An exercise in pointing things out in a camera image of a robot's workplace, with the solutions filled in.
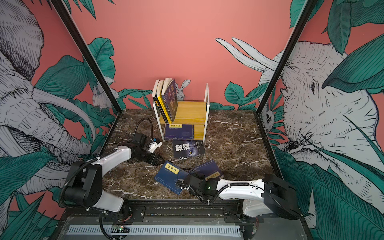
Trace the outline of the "white wooden book rack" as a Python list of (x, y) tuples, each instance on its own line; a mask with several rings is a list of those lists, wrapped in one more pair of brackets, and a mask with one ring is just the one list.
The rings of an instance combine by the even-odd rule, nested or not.
[[(205, 86), (205, 99), (203, 101), (178, 101), (176, 118), (171, 124), (194, 125), (194, 140), (206, 141), (208, 118), (210, 111), (210, 90), (209, 85)], [(166, 123), (160, 112), (157, 110), (153, 100), (153, 109), (163, 141), (165, 140)]]

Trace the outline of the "purple book on lower shelf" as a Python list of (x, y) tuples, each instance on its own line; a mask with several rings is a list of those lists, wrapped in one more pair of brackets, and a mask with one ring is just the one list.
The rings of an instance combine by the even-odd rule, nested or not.
[(165, 140), (193, 140), (195, 136), (194, 125), (167, 124)]

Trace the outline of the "black corner frame post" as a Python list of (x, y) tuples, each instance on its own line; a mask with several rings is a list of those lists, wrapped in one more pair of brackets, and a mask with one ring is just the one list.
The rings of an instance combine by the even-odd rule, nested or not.
[(283, 51), (283, 54), (281, 56), (281, 59), (278, 63), (278, 66), (277, 68), (274, 70), (274, 74), (272, 76), (272, 79), (270, 80), (269, 82), (269, 85), (266, 89), (266, 92), (262, 98), (262, 101), (256, 111), (256, 115), (259, 116), (261, 115), (262, 113), (262, 110), (264, 109), (266, 103), (267, 103), (267, 100), (268, 100), (268, 97), (271, 95), (273, 89), (274, 89), (274, 86), (276, 85), (277, 81), (280, 79), (281, 77), (281, 74), (284, 70), (284, 67), (286, 66), (294, 48), (295, 48), (295, 45), (297, 43), (297, 41), (299, 40), (302, 32), (303, 32), (303, 29), (305, 27), (305, 25), (307, 24), (307, 21), (313, 11), (313, 9), (315, 8), (316, 4), (317, 4), (318, 1), (315, 1), (315, 0), (309, 0), (309, 1), (306, 1), (306, 3), (304, 4), (304, 7), (301, 11), (301, 14), (300, 14), (300, 17), (294, 27), (294, 30), (291, 34), (291, 37)]
[(59, 0), (52, 0), (50, 1), (56, 10), (57, 14), (61, 18), (62, 22), (64, 23), (65, 27), (67, 28), (68, 32), (70, 33), (72, 39), (76, 43), (77, 47), (79, 48), (80, 52), (82, 53), (83, 57), (85, 58), (87, 64), (91, 68), (91, 72), (95, 75), (96, 79), (100, 83), (101, 87), (105, 91), (108, 99), (111, 101), (113, 107), (117, 111), (118, 114), (122, 113), (122, 109), (120, 108), (120, 105), (116, 98), (114, 97), (109, 85), (107, 84), (104, 75), (99, 68), (95, 58), (93, 57), (88, 45), (86, 44), (83, 36), (79, 32), (78, 27), (74, 23), (72, 17), (70, 16), (65, 4), (63, 1)]

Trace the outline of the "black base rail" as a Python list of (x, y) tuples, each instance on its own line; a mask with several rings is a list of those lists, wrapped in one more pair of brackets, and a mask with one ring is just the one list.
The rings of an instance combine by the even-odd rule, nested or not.
[(124, 200), (118, 214), (127, 208), (133, 216), (129, 222), (141, 222), (144, 217), (223, 217), (228, 223), (241, 223), (242, 219), (274, 214), (287, 220), (300, 220), (301, 212), (282, 209), (272, 203), (270, 209), (264, 200), (216, 200), (208, 205), (198, 200)]

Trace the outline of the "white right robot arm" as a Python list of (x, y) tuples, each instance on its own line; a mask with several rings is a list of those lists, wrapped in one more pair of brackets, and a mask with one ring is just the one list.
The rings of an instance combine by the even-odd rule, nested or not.
[(298, 220), (302, 216), (296, 188), (271, 174), (252, 181), (206, 180), (189, 174), (183, 180), (176, 181), (175, 186), (188, 190), (207, 205), (212, 205), (218, 199), (241, 200), (243, 214), (250, 218), (272, 213), (288, 220)]

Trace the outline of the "black corner frame post right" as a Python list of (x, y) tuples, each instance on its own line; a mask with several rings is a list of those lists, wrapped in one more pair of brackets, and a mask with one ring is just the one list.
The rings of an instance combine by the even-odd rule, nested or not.
[(271, 95), (273, 89), (274, 89), (274, 86), (276, 85), (277, 81), (280, 79), (281, 77), (281, 74), (284, 70), (284, 67), (286, 66), (294, 48), (295, 48), (295, 45), (297, 43), (297, 41), (299, 40), (302, 32), (303, 32), (303, 29), (305, 27), (305, 25), (307, 24), (307, 21), (313, 11), (313, 9), (315, 8), (316, 4), (317, 4), (318, 1), (315, 1), (315, 0), (309, 0), (309, 1), (306, 1), (306, 3), (304, 4), (304, 7), (301, 11), (301, 14), (300, 14), (300, 17), (294, 27), (294, 30), (291, 34), (291, 37), (283, 51), (283, 54), (281, 56), (281, 59), (278, 63), (278, 66), (277, 68), (274, 70), (274, 74), (272, 76), (272, 79), (270, 80), (269, 82), (269, 85), (266, 89), (266, 92), (262, 98), (262, 101), (256, 111), (256, 115), (259, 116), (261, 115), (262, 113), (262, 110), (264, 109), (266, 103), (267, 103), (267, 100), (268, 100), (268, 97)]

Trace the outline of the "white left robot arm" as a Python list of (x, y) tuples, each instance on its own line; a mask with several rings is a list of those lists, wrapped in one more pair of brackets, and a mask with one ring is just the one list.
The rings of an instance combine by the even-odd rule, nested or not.
[(77, 161), (70, 167), (59, 195), (59, 205), (63, 208), (84, 207), (121, 214), (124, 199), (103, 190), (103, 177), (132, 158), (152, 166), (164, 163), (161, 155), (136, 145), (118, 146), (102, 158), (97, 157), (87, 162)]

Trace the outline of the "black corner frame post left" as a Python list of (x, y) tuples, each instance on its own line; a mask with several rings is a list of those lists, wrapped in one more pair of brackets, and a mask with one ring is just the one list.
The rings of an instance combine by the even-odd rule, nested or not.
[(63, 1), (59, 0), (52, 0), (50, 1), (56, 10), (57, 14), (61, 18), (62, 22), (64, 23), (65, 27), (67, 28), (68, 32), (70, 33), (72, 39), (76, 43), (77, 47), (79, 48), (80, 52), (82, 53), (83, 57), (85, 58), (87, 64), (91, 68), (91, 72), (95, 75), (96, 79), (100, 83), (101, 87), (105, 91), (108, 99), (111, 101), (113, 107), (117, 111), (118, 114), (122, 113), (122, 109), (120, 108), (120, 105), (116, 98), (114, 97), (109, 85), (107, 84), (104, 75), (99, 68), (95, 58), (93, 57), (88, 45), (86, 44), (83, 36), (79, 32), (78, 27), (74, 23), (72, 17), (70, 16), (65, 4)]

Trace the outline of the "dark wolf eye book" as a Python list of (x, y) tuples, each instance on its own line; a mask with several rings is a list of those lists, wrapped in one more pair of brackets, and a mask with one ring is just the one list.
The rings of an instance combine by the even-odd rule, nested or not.
[(204, 155), (206, 153), (204, 143), (195, 140), (173, 140), (173, 153), (175, 159), (186, 159)]

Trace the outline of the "purple portrait cover book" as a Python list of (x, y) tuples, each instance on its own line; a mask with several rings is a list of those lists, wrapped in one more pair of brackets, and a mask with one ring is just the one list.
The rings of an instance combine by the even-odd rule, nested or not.
[(171, 124), (176, 118), (178, 108), (175, 79), (165, 78), (162, 88), (162, 98), (168, 116), (170, 117), (169, 123)]

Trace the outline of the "blue book yellow label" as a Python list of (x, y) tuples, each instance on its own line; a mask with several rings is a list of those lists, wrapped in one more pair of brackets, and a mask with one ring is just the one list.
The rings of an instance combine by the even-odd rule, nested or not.
[(176, 182), (178, 180), (183, 180), (187, 175), (188, 172), (180, 171), (179, 167), (171, 164), (168, 161), (165, 161), (163, 166), (155, 175), (154, 179), (175, 194), (180, 195), (182, 189), (180, 187), (176, 187)]
[(209, 179), (223, 178), (224, 174), (218, 167), (215, 161), (209, 161), (195, 168), (195, 170), (203, 175), (204, 179), (207, 181)]

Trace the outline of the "yellow cartoon cover book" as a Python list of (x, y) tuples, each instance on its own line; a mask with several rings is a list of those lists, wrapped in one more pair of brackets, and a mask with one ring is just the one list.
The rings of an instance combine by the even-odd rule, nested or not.
[(164, 112), (165, 123), (171, 124), (172, 123), (171, 117), (170, 117), (170, 114), (168, 113), (168, 110), (166, 108), (166, 105), (165, 105), (165, 102), (164, 102), (163, 96), (162, 96), (163, 85), (164, 85), (164, 80), (159, 80), (158, 85), (157, 85), (157, 89), (156, 89), (156, 96), (157, 96), (158, 102), (160, 103), (160, 106), (162, 107), (162, 110)]

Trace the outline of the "black book with gold title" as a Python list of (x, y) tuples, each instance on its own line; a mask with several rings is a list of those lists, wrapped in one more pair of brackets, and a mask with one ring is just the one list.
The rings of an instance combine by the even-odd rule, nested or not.
[(164, 110), (163, 110), (163, 108), (162, 108), (162, 106), (161, 106), (161, 104), (160, 104), (160, 101), (159, 101), (158, 97), (157, 97), (157, 88), (158, 88), (159, 81), (160, 81), (160, 80), (156, 80), (156, 81), (155, 81), (152, 96), (153, 96), (153, 100), (154, 100), (154, 103), (155, 103), (155, 105), (156, 105), (157, 110), (160, 112), (161, 116), (163, 117), (164, 122), (165, 122), (166, 124), (168, 124), (169, 121), (168, 121), (168, 119), (167, 119), (167, 117), (166, 117), (166, 114), (165, 114), (165, 112), (164, 112)]

